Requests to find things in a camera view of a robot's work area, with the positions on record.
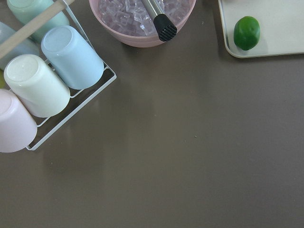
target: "metal muddler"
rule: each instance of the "metal muddler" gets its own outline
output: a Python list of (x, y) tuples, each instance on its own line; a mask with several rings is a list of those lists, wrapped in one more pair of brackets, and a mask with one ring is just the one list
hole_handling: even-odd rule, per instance
[(171, 40), (177, 33), (177, 28), (161, 9), (156, 0), (142, 0), (161, 41)]

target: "black rubber tip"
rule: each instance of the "black rubber tip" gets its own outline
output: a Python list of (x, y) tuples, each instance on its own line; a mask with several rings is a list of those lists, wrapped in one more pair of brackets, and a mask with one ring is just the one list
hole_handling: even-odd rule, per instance
[(154, 18), (153, 23), (158, 33), (158, 37), (161, 41), (169, 41), (176, 35), (177, 28), (173, 25), (167, 15), (157, 15)]

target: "lime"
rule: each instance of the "lime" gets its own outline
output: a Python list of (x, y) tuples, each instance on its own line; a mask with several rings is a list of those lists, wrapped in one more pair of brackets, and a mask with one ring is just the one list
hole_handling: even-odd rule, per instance
[(242, 50), (250, 50), (260, 40), (260, 25), (254, 17), (241, 18), (234, 27), (233, 40)]

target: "light blue cup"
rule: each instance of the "light blue cup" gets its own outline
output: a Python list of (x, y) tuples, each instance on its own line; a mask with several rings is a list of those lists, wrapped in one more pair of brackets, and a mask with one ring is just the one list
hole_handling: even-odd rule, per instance
[(41, 49), (61, 79), (72, 89), (93, 86), (104, 72), (102, 59), (71, 26), (50, 30), (42, 39)]
[[(8, 25), (0, 22), (0, 44), (5, 40), (10, 38), (12, 35), (16, 33)], [(23, 54), (33, 54), (39, 56), (39, 48), (38, 46), (29, 38), (25, 39), (22, 43), (12, 49), (8, 54), (6, 54), (3, 58), (0, 59), (0, 69), (4, 70), (6, 65), (15, 57), (23, 55)]]
[[(15, 17), (22, 23), (27, 24), (34, 17), (45, 11), (54, 4), (53, 0), (7, 0), (9, 9)], [(63, 12), (58, 13), (55, 17), (45, 23), (38, 29), (32, 37), (40, 43), (43, 36), (56, 26), (69, 25), (68, 18)]]

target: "cup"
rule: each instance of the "cup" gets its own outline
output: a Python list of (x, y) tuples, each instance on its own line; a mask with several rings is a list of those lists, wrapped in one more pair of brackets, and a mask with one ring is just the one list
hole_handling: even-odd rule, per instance
[[(0, 22), (0, 44), (10, 38), (16, 31), (8, 25)], [(12, 49), (8, 54), (0, 59), (0, 69), (4, 70), (6, 65), (15, 57), (23, 54), (39, 55), (38, 46), (29, 38)]]
[(16, 152), (36, 137), (37, 124), (17, 98), (0, 89), (0, 152)]
[(70, 91), (59, 76), (38, 56), (21, 55), (8, 63), (4, 79), (28, 111), (51, 117), (68, 104)]
[[(24, 25), (50, 7), (53, 3), (52, 0), (7, 0), (9, 9)], [(64, 13), (60, 12), (38, 29), (32, 37), (40, 43), (47, 31), (62, 25), (69, 25), (69, 21)]]
[(61, 79), (72, 89), (91, 87), (104, 72), (102, 59), (71, 26), (60, 26), (47, 32), (41, 49)]

